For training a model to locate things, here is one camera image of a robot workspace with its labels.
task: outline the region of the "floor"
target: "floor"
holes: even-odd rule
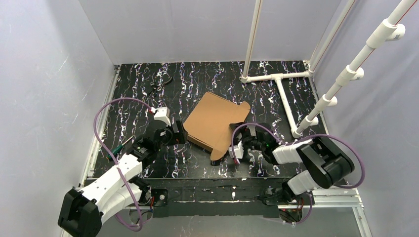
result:
[[[241,83],[239,77],[243,65],[243,62],[123,64],[114,98],[135,97],[155,108],[167,106],[173,119],[185,121],[200,98],[210,91],[234,103],[247,101],[251,105],[247,121],[267,122],[281,140],[292,141],[290,126],[275,83]],[[260,76],[303,71],[302,61],[260,61],[251,63],[249,74]],[[170,77],[173,77],[173,81],[162,91],[147,96],[153,78],[161,83]],[[286,79],[283,80],[283,86],[298,124],[315,104],[312,88],[307,78]],[[146,124],[146,110],[142,106],[134,102],[115,104],[109,111],[104,143],[114,148],[130,136],[143,132]],[[303,135],[315,133],[325,133],[321,121],[319,125],[304,131]],[[101,150],[95,166],[95,178],[113,165],[104,156]],[[268,164],[259,152],[251,152],[251,159],[240,165],[225,158],[220,165],[213,166],[208,152],[188,143],[163,148],[156,161],[145,168],[141,176],[147,179],[182,179],[182,182],[216,178],[290,178],[303,169],[303,165],[298,163]]]
[[[128,210],[121,216],[128,220]],[[292,227],[262,216],[176,216],[153,218],[140,232],[109,219],[98,237],[360,237],[352,208],[314,208],[302,225]]]

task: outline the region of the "white pvc pipe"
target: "white pvc pipe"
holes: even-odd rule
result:
[[[399,5],[394,9],[394,11],[390,14],[389,18],[387,19],[388,22],[392,25],[398,24],[401,18],[409,11],[409,9],[416,3],[417,0],[402,0]],[[364,61],[368,58],[368,56],[374,51],[374,48],[365,45],[361,51],[356,55],[356,57],[352,60],[349,65],[349,69],[351,71],[356,71],[358,68],[364,63]],[[328,90],[325,95],[327,100],[331,100],[336,93],[340,90],[342,86],[337,84],[336,82],[332,85],[332,87]],[[306,128],[310,126],[308,121],[312,121],[321,111],[319,111],[316,106],[314,109],[304,118],[304,120],[300,123],[300,126],[296,130],[296,134],[293,133],[293,136],[296,137],[300,135]]]
[[[354,60],[352,60],[351,64],[349,64],[349,68],[353,71],[356,71],[373,51],[373,48],[365,45],[358,53],[358,55],[356,55]]]
[[[297,128],[295,124],[293,114],[291,112],[291,107],[288,104],[287,96],[285,94],[284,88],[282,87],[281,79],[275,79],[276,85],[278,86],[279,95],[284,105],[285,113],[287,114],[288,123],[290,123],[291,130],[294,131]]]
[[[306,78],[309,74],[307,71],[302,73],[284,73],[282,74],[282,78]]]
[[[415,2],[416,0],[402,0],[388,17],[388,22],[396,25]]]
[[[348,0],[345,7],[343,8],[342,12],[340,13],[339,17],[336,20],[336,23],[333,25],[329,35],[327,36],[325,42],[323,43],[320,51],[316,53],[313,52],[313,55],[311,55],[310,59],[310,68],[309,70],[311,72],[314,72],[316,70],[316,67],[320,61],[320,59],[323,57],[323,54],[325,53],[326,49],[329,47],[330,42],[334,38],[336,32],[339,30],[342,22],[345,20],[346,16],[348,15],[348,12],[350,11],[351,7],[353,6],[355,0]]]
[[[261,81],[261,80],[272,80],[272,75],[265,75],[265,76],[257,76],[257,77],[248,77],[246,82],[254,82],[254,81]]]
[[[253,51],[253,43],[254,43],[254,38],[256,36],[257,24],[259,22],[259,15],[262,9],[262,3],[263,3],[263,0],[256,0],[256,3],[254,4],[253,19],[251,22],[248,49],[246,51],[245,66],[243,68],[243,74],[242,74],[243,79],[246,79],[249,74],[251,53]]]

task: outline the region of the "white wall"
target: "white wall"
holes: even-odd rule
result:
[[[351,62],[398,0],[358,1],[315,75],[319,94]],[[331,134],[362,155],[366,178],[359,187],[373,236],[417,236],[419,207],[419,3],[401,21],[406,35],[375,50],[365,77],[337,94],[326,109]],[[352,175],[355,182],[359,173]]]
[[[0,236],[59,236],[113,65],[77,0],[0,1]]]
[[[114,64],[243,61],[255,0],[80,0]],[[252,60],[308,60],[340,0],[265,0]]]

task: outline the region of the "vertical white pipe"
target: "vertical white pipe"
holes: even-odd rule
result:
[[[365,45],[358,55],[356,55],[356,57],[352,60],[351,64],[349,64],[349,69],[356,71],[373,51],[373,48]]]
[[[320,48],[320,51],[318,53],[314,52],[313,55],[311,55],[310,59],[310,68],[309,70],[311,72],[314,72],[314,70],[317,67],[317,64],[319,63],[320,59],[323,57],[323,54],[325,53],[326,49],[329,47],[330,42],[334,38],[336,32],[339,30],[342,22],[345,20],[348,12],[350,11],[351,7],[353,6],[355,0],[348,0],[345,7],[343,8],[342,12],[340,13],[339,17],[336,20],[336,23],[333,25],[329,35],[327,36],[325,42],[323,43],[322,47]]]
[[[259,15],[262,9],[263,0],[256,0],[254,4],[253,20],[251,22],[251,30],[249,36],[248,50],[246,52],[245,66],[243,68],[242,78],[246,79],[249,73],[251,53],[253,51],[254,38],[256,36],[257,24],[259,22]]]
[[[291,112],[290,105],[288,104],[287,96],[284,88],[282,87],[281,79],[275,79],[276,85],[278,86],[279,95],[284,105],[285,113],[287,114],[288,123],[290,123],[291,130],[295,130],[297,125],[295,124],[293,113]]]
[[[402,0],[388,17],[388,22],[392,25],[396,25],[416,1],[417,0]]]
[[[416,2],[417,0],[402,0],[388,17],[387,19],[388,22],[392,25],[398,24],[401,18],[409,11],[409,9]],[[371,48],[368,45],[365,45],[361,49],[361,51],[358,53],[358,55],[356,55],[354,60],[352,60],[351,64],[349,65],[349,69],[352,71],[356,71],[373,51],[374,51],[374,48]],[[327,100],[331,100],[332,97],[336,95],[336,93],[340,90],[340,88],[341,86],[335,82],[333,86],[326,93],[325,98]],[[314,107],[314,109],[306,116],[306,118],[304,118],[300,126],[297,128],[296,135],[301,134],[302,131],[304,131],[306,128],[310,126],[310,123],[307,122],[306,120],[312,121],[320,112],[321,111],[319,111],[318,109],[316,109],[316,107]]]

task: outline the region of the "flattened cardboard box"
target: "flattened cardboard box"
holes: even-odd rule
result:
[[[186,122],[188,140],[211,152],[211,160],[221,159],[231,145],[231,123],[243,122],[250,105],[236,105],[210,92],[205,93]]]

